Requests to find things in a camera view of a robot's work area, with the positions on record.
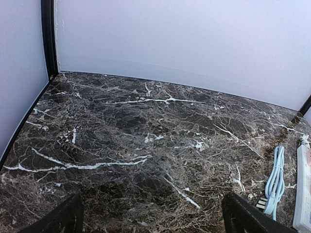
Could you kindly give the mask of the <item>white multicolour power strip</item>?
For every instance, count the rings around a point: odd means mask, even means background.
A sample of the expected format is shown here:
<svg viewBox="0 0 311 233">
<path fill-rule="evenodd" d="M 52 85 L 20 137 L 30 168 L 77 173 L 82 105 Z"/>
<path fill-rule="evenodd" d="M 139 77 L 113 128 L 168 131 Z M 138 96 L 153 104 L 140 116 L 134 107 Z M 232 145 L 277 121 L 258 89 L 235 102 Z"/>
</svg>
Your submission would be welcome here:
<svg viewBox="0 0 311 233">
<path fill-rule="evenodd" d="M 297 184 L 293 227 L 299 233 L 311 232 L 311 149 L 297 148 Z"/>
</svg>

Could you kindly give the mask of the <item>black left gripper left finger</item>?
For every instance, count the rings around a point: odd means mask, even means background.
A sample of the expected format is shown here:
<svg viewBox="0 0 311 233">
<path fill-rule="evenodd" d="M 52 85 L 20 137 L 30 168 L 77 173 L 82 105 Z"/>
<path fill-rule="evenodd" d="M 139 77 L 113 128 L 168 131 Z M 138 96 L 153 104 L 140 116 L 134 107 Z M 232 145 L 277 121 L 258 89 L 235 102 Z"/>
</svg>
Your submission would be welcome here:
<svg viewBox="0 0 311 233">
<path fill-rule="evenodd" d="M 19 233 L 81 233 L 84 206 L 80 194 L 69 196 L 43 218 Z"/>
</svg>

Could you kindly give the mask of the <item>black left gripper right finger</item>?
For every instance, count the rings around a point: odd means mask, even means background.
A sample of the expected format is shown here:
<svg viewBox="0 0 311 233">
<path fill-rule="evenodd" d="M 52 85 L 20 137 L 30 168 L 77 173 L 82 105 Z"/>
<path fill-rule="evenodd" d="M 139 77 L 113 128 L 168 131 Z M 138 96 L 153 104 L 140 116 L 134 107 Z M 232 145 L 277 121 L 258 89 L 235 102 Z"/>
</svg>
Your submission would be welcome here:
<svg viewBox="0 0 311 233">
<path fill-rule="evenodd" d="M 259 212 L 235 193 L 222 200 L 222 212 L 227 233 L 294 233 L 290 229 Z"/>
</svg>

